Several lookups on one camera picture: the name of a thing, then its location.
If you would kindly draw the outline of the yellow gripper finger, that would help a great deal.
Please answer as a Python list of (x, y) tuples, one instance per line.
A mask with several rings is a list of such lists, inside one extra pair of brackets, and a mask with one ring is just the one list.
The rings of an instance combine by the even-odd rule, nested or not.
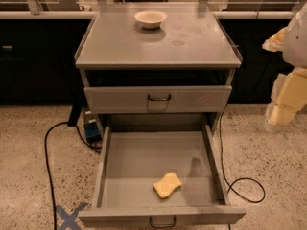
[(286, 79), (286, 75), (284, 74), (277, 75), (277, 78), (275, 79), (273, 83), (272, 92), (271, 92), (271, 99), (273, 101), (277, 100), (277, 97), (282, 89), (285, 79)]
[(307, 105), (307, 69), (295, 68), (286, 79), (276, 101), (267, 110), (270, 125), (285, 127)]

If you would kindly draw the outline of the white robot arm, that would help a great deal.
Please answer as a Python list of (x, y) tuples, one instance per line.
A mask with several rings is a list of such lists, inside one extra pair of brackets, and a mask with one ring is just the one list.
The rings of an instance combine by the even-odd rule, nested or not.
[(287, 27), (267, 39), (262, 48), (280, 51), (284, 61), (294, 67), (287, 76), (278, 75), (266, 111), (269, 128), (285, 127), (307, 105), (307, 4)]

